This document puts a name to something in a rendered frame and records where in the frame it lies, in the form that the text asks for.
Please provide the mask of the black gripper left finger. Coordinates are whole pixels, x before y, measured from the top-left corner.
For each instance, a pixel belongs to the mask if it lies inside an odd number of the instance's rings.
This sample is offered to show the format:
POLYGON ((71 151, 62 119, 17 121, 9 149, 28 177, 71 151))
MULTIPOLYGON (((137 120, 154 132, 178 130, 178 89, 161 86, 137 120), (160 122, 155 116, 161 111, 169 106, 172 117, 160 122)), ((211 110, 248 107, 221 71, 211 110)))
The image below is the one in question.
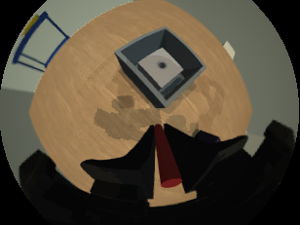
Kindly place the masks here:
POLYGON ((82 169, 93 179, 111 183, 133 184, 147 199, 154 199, 155 132, 150 125, 139 142, 124 157, 109 160, 84 160, 82 169))

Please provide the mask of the dark red peg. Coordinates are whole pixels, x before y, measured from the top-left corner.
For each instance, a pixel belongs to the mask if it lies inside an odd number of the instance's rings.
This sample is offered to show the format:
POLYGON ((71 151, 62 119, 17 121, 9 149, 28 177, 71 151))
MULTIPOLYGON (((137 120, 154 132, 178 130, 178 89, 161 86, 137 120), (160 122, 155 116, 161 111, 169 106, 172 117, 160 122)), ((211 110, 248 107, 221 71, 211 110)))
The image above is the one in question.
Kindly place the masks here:
POLYGON ((154 132, 161 186, 166 188, 180 186, 182 183, 181 174, 180 171, 178 171, 177 164, 174 162, 173 153, 170 151, 170 146, 162 125, 155 124, 154 132))

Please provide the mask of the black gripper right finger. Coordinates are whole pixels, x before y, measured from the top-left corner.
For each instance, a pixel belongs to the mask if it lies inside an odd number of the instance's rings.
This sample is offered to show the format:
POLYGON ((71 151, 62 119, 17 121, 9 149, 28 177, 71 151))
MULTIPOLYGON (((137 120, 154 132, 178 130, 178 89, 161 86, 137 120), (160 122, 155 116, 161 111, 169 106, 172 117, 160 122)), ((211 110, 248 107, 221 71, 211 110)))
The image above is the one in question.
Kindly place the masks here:
POLYGON ((201 180, 206 178, 214 164, 232 156, 238 149, 244 148, 248 141, 247 135, 238 135, 237 138, 221 140, 216 143, 205 143, 194 136, 178 131, 170 124, 165 123, 166 139, 173 153, 182 179, 182 188, 185 194, 195 191, 201 180))

